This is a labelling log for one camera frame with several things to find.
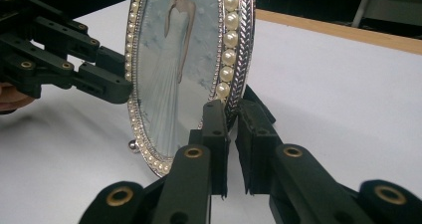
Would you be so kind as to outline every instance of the wooden strip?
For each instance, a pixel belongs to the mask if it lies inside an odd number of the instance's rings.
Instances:
[[[422,55],[422,41],[257,9],[259,20]]]

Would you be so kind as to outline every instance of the oval picture frame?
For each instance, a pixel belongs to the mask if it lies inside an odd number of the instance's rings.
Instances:
[[[221,100],[227,127],[233,126],[254,25],[254,0],[130,0],[127,108],[134,145],[156,175],[169,172],[190,129],[201,128],[207,102]]]

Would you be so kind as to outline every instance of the white table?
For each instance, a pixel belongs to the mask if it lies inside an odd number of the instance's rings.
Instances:
[[[78,21],[123,53],[128,4]],[[248,84],[282,140],[306,147],[336,181],[357,190],[384,179],[422,197],[422,56],[257,21]],[[126,105],[43,86],[41,99],[0,116],[0,223],[78,223],[106,186],[149,185],[156,177],[131,139]],[[268,196],[244,194],[234,143],[228,172],[212,223],[274,223]]]

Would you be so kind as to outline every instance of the long gown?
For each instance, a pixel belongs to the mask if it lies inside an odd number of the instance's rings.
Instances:
[[[188,21],[187,12],[171,10],[167,36],[141,99],[149,140],[159,154],[168,157],[174,156],[180,147],[176,126],[177,73]]]

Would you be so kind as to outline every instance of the beaded silver border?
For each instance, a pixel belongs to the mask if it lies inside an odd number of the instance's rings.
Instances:
[[[139,62],[137,35],[145,3],[146,0],[130,0],[127,19],[125,78],[132,82],[135,88],[138,82],[136,70]],[[226,121],[230,129],[237,116],[238,101],[246,87],[253,47],[255,0],[218,0],[218,7],[219,32],[216,34],[219,38],[218,49],[214,80],[208,100],[219,99],[225,104]],[[151,170],[158,176],[164,176],[170,170],[173,158],[160,155],[151,146],[144,130],[137,100],[137,92],[134,89],[127,102],[127,108],[135,144]]]

